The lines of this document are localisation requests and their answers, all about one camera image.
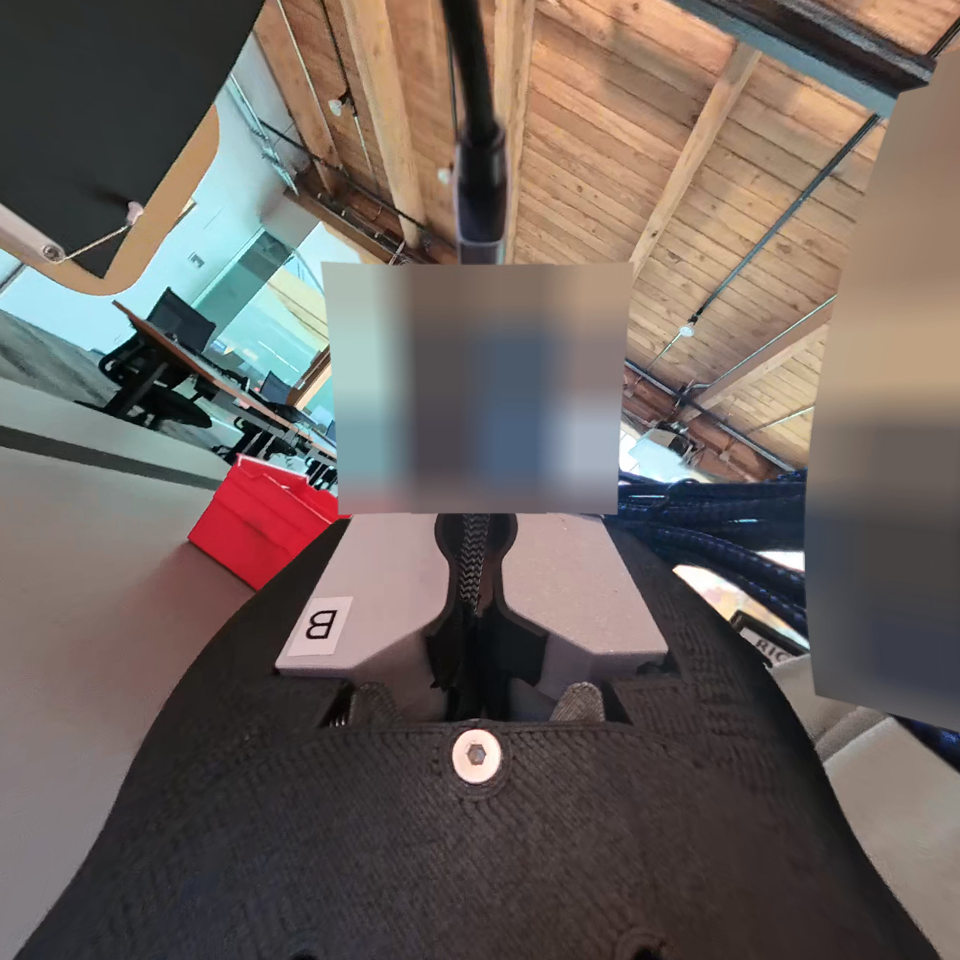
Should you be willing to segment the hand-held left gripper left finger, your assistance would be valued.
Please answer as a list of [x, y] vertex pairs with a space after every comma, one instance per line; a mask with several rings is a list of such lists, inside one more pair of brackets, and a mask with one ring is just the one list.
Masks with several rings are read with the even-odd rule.
[[355, 514], [280, 654], [290, 677], [385, 686], [405, 718], [442, 718], [427, 635], [454, 603], [436, 513]]

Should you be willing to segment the red storage bin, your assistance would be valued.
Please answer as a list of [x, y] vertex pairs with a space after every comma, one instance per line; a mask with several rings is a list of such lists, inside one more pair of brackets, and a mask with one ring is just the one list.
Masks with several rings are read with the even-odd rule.
[[239, 455], [187, 542], [257, 591], [349, 516], [306, 475]]

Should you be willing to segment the row of wooden office desks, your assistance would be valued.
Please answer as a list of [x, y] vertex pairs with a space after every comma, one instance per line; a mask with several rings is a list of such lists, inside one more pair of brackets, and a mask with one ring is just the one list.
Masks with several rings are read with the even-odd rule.
[[138, 317], [120, 300], [114, 298], [111, 304], [125, 315], [136, 336], [144, 340], [159, 357], [155, 363], [138, 373], [129, 386], [122, 387], [115, 394], [105, 407], [105, 412], [119, 418], [126, 417], [167, 370], [181, 367], [209, 387], [212, 402], [231, 411], [235, 418], [257, 426], [260, 436], [270, 433], [285, 444], [301, 450], [308, 459], [324, 464], [325, 470], [314, 471], [314, 474], [322, 476], [327, 486], [335, 484], [337, 453], [334, 445], [327, 442], [313, 422], [301, 416], [290, 419], [279, 413], [259, 394], [242, 387], [200, 354], [184, 349], [173, 337], [149, 320]]

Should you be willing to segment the white desk lamp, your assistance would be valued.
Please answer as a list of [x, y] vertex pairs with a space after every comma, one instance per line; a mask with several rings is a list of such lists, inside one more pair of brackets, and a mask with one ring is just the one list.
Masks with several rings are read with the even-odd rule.
[[6, 205], [1, 204], [2, 246], [5, 249], [13, 248], [20, 254], [31, 255], [48, 264], [60, 265], [126, 234], [137, 224], [144, 212], [145, 208], [142, 204], [130, 201], [126, 207], [126, 220], [119, 228], [68, 253], [63, 245], [48, 237]]

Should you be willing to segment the white labelled package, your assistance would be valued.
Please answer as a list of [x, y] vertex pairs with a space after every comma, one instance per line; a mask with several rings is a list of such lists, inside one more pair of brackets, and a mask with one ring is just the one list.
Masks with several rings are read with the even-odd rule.
[[761, 655], [766, 666], [810, 654], [809, 642], [741, 588], [691, 565], [676, 565], [674, 573]]

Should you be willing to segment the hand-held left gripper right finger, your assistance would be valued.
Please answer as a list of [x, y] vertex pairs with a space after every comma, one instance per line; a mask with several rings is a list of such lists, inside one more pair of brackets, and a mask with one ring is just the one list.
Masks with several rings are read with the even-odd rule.
[[664, 635], [604, 522], [567, 513], [495, 517], [497, 712], [551, 712], [668, 663]]

